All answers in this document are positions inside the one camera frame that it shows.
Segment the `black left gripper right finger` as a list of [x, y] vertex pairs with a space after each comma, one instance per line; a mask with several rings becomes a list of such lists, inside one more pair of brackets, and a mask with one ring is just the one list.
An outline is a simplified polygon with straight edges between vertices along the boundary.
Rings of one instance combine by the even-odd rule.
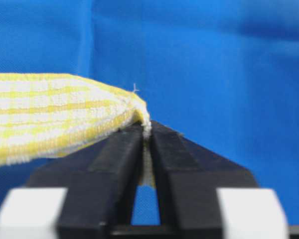
[[161, 220], [184, 239], [286, 239], [274, 190], [251, 171], [152, 122], [150, 152]]

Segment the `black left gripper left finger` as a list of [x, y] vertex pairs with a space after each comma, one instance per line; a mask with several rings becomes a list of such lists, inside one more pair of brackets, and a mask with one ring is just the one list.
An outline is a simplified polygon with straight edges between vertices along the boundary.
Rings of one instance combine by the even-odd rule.
[[36, 169], [0, 207], [0, 239], [104, 239], [141, 158], [136, 123]]

